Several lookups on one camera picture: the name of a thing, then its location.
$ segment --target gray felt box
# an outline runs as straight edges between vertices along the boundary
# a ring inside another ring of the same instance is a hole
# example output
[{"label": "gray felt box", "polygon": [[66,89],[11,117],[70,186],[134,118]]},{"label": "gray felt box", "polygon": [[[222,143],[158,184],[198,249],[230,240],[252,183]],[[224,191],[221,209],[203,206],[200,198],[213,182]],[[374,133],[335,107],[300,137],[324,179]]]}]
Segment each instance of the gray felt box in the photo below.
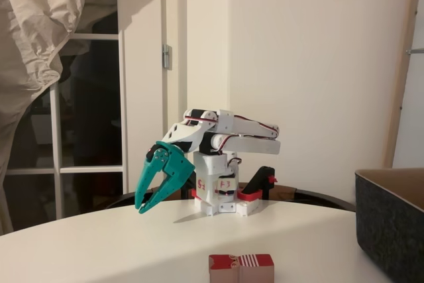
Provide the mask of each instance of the gray felt box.
[{"label": "gray felt box", "polygon": [[424,283],[424,168],[356,171],[356,236],[396,283]]}]

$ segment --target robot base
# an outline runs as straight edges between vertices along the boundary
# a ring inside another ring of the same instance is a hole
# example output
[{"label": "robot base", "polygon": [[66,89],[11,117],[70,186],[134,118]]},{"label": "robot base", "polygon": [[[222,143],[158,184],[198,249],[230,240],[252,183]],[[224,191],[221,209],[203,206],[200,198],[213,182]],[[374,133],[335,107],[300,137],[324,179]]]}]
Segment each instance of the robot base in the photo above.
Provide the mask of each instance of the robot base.
[{"label": "robot base", "polygon": [[194,198],[194,207],[196,211],[202,211],[206,215],[216,215],[217,213],[234,213],[247,216],[250,215],[260,205],[260,200],[243,201],[236,199],[231,202],[221,202],[217,205],[209,205],[206,201]]}]

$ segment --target curtain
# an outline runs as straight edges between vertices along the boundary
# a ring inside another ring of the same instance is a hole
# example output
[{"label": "curtain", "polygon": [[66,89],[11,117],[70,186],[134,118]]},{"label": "curtain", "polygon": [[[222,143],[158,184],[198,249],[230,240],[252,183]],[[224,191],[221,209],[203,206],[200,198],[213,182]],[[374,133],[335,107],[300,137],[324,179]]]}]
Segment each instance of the curtain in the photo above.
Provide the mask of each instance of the curtain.
[{"label": "curtain", "polygon": [[27,107],[59,80],[58,52],[76,31],[84,2],[0,0],[0,234],[11,230],[3,180],[14,132]]}]

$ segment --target door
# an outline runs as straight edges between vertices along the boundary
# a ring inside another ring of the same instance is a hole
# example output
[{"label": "door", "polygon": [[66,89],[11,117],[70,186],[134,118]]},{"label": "door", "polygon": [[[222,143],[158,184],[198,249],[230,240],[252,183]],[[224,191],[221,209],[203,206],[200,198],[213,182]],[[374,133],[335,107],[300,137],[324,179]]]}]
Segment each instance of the door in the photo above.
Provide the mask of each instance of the door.
[{"label": "door", "polygon": [[162,138],[161,0],[104,2],[106,17],[73,35],[67,45],[81,50],[63,54],[60,83],[18,127],[5,180],[18,229],[133,192]]},{"label": "door", "polygon": [[[412,48],[424,48],[424,0],[419,0]],[[413,50],[403,95],[394,168],[424,166],[424,50]]]}]

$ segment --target window pane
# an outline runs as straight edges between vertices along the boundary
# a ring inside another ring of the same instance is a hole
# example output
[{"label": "window pane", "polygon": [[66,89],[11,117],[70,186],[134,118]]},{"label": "window pane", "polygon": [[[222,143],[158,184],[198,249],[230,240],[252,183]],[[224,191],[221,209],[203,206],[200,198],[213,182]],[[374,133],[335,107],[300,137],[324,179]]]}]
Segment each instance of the window pane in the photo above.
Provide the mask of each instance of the window pane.
[{"label": "window pane", "polygon": [[50,90],[47,89],[32,102],[19,121],[8,169],[51,168],[52,153]]},{"label": "window pane", "polygon": [[14,231],[56,219],[53,175],[5,176],[3,185]]},{"label": "window pane", "polygon": [[102,28],[95,24],[98,20],[109,15],[114,16],[111,19],[117,21],[117,0],[85,0],[76,32],[117,34],[117,24],[109,24]]},{"label": "window pane", "polygon": [[62,174],[65,216],[102,210],[123,194],[122,173]]},{"label": "window pane", "polygon": [[86,52],[62,57],[63,166],[121,165],[118,41],[84,42]]}]

